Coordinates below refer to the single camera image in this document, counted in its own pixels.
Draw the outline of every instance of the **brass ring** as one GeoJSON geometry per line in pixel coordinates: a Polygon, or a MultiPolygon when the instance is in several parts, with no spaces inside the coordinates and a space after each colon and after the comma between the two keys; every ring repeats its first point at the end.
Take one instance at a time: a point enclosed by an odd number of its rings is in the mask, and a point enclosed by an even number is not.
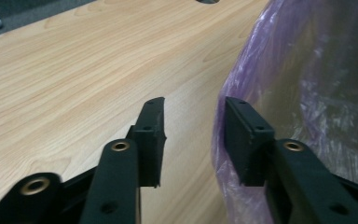
{"type": "Polygon", "coordinates": [[[112,145],[114,151],[124,151],[130,148],[130,144],[127,142],[117,142],[112,145]]]}
{"type": "Polygon", "coordinates": [[[302,151],[302,150],[304,150],[304,148],[300,144],[295,143],[295,142],[285,142],[283,145],[284,145],[284,147],[286,147],[287,149],[289,149],[291,151],[302,151]]]}
{"type": "Polygon", "coordinates": [[[21,194],[23,195],[34,195],[45,190],[48,185],[50,185],[50,180],[45,177],[38,177],[33,180],[28,181],[24,186],[21,188],[21,194]]]}

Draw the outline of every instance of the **crumpled plastic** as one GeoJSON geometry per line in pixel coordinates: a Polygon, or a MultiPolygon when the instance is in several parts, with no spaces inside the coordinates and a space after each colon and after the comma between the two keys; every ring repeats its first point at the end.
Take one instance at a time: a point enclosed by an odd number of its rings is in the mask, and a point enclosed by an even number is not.
{"type": "Polygon", "coordinates": [[[273,223],[264,189],[240,186],[224,147],[226,96],[358,183],[358,1],[271,0],[220,91],[213,167],[230,223],[273,223]]]}

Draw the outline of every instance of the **gray carpet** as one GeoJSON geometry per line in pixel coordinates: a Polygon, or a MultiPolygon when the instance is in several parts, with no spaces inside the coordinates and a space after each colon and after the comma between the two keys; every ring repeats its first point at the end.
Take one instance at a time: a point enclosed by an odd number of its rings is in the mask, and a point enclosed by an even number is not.
{"type": "Polygon", "coordinates": [[[0,34],[41,21],[94,0],[0,0],[0,34]]]}

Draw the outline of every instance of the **table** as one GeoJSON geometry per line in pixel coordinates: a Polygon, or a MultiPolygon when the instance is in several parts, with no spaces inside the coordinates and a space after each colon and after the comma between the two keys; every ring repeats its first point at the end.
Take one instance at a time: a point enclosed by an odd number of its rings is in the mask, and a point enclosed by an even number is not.
{"type": "Polygon", "coordinates": [[[0,35],[0,199],[27,175],[95,166],[164,96],[161,188],[142,190],[143,223],[227,223],[214,108],[266,3],[101,0],[0,35]]]}

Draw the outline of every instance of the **wooden table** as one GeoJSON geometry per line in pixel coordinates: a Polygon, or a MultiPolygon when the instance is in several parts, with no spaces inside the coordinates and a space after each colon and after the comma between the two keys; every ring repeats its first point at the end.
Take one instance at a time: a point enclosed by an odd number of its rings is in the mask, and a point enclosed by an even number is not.
{"type": "Polygon", "coordinates": [[[164,96],[161,188],[144,223],[226,223],[211,164],[214,108],[265,0],[104,0],[0,35],[0,199],[21,178],[65,181],[164,96]]]}

